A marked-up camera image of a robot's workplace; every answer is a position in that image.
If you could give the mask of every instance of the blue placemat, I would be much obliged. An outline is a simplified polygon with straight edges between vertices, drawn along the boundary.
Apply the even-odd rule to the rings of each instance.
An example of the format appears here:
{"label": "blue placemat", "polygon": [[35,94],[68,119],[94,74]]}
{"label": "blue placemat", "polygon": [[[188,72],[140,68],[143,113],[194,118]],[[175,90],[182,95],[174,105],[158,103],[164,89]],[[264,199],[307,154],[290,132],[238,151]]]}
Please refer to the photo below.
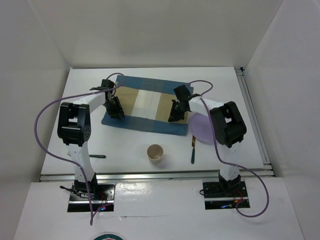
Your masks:
{"label": "blue placemat", "polygon": [[[116,84],[123,82],[116,95],[125,118],[112,119],[106,113],[101,121],[103,125],[179,136],[187,134],[188,113],[185,114],[185,120],[168,122],[172,100],[176,99],[174,89],[186,83],[119,75]],[[193,87],[187,85],[187,88],[193,93]]]}

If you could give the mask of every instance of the purple plate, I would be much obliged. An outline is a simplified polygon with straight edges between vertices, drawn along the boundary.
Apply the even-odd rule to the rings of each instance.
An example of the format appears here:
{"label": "purple plate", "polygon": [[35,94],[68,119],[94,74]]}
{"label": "purple plate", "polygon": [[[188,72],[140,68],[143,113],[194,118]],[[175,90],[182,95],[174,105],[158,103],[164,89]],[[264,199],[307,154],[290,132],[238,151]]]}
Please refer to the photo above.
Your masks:
{"label": "purple plate", "polygon": [[214,137],[210,126],[209,118],[200,113],[195,113],[189,119],[189,128],[197,140],[205,144],[213,144]]}

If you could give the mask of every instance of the white table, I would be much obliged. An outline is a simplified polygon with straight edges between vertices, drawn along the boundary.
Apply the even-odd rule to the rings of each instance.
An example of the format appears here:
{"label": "white table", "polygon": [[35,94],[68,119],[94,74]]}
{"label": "white table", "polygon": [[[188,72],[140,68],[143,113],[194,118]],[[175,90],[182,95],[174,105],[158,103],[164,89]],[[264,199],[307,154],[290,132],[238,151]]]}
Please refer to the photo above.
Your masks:
{"label": "white table", "polygon": [[[205,97],[219,102],[234,101],[246,124],[247,133],[240,147],[239,164],[252,169],[263,167],[263,158],[233,67],[72,69],[63,96],[87,93],[90,88],[100,86],[102,79],[115,72],[127,76],[178,82],[190,82],[198,79],[210,81],[214,84],[214,88]],[[194,93],[202,93],[208,88],[205,83],[195,83],[192,86]],[[150,173],[220,169],[221,164],[216,157],[214,148],[199,141],[195,144],[195,162],[191,164],[192,134],[190,131],[186,136],[176,136],[106,126],[101,124],[105,111],[105,108],[100,106],[90,116],[92,134],[88,142],[89,153],[107,156],[106,159],[91,159],[92,167],[96,173]],[[67,156],[66,146],[57,136],[57,125],[58,117],[48,150],[59,156],[70,158]],[[151,144],[159,144],[163,147],[164,158],[158,165],[151,164],[147,158],[147,148]],[[46,155],[42,175],[73,173],[74,169],[70,163]]]}
{"label": "white table", "polygon": [[[71,182],[32,183],[14,240],[92,240],[108,232],[125,240],[303,240],[282,178],[263,178],[269,190],[268,210],[259,217],[240,216],[235,209],[205,210],[201,180],[118,183],[114,212],[98,213],[93,226],[89,212],[68,213]],[[266,194],[257,178],[248,178],[250,208],[257,214]]]}

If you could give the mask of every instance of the white wall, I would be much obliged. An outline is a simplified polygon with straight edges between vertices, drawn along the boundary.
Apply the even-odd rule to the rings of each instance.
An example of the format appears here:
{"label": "white wall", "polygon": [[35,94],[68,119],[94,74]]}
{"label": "white wall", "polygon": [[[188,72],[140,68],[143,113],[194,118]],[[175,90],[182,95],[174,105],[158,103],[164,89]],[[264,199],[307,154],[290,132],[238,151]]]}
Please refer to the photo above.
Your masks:
{"label": "white wall", "polygon": [[282,0],[32,0],[72,67],[248,64]]}
{"label": "white wall", "polygon": [[[62,95],[68,70],[26,0],[0,2],[0,234],[13,239],[30,182],[44,160],[33,124],[41,107]],[[57,107],[39,126],[48,140]]]}
{"label": "white wall", "polygon": [[245,79],[306,240],[320,239],[320,0],[284,0]]}

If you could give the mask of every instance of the utensil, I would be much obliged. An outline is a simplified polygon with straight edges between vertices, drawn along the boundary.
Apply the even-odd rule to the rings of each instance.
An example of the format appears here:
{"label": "utensil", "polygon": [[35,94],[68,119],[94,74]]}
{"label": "utensil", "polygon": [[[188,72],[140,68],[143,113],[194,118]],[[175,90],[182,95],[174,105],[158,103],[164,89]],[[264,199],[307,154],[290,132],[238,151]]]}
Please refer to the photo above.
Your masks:
{"label": "utensil", "polygon": [[196,137],[194,135],[192,135],[192,155],[191,155],[191,163],[194,164],[195,163],[195,154],[196,154]]}
{"label": "utensil", "polygon": [[90,158],[97,158],[97,159],[105,159],[107,156],[106,155],[90,154],[89,157]]}

